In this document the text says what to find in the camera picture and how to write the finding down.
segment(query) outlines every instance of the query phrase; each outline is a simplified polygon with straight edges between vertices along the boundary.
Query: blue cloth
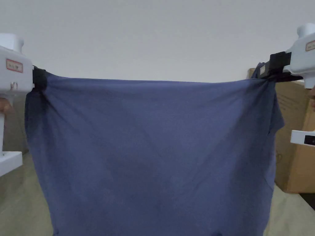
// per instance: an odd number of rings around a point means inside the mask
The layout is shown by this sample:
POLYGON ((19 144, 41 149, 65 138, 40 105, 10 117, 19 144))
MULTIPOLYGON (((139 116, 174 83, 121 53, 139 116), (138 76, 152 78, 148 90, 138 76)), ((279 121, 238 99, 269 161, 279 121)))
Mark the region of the blue cloth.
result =
POLYGON ((263 235, 283 125, 273 82, 47 76, 25 126, 54 235, 263 235))

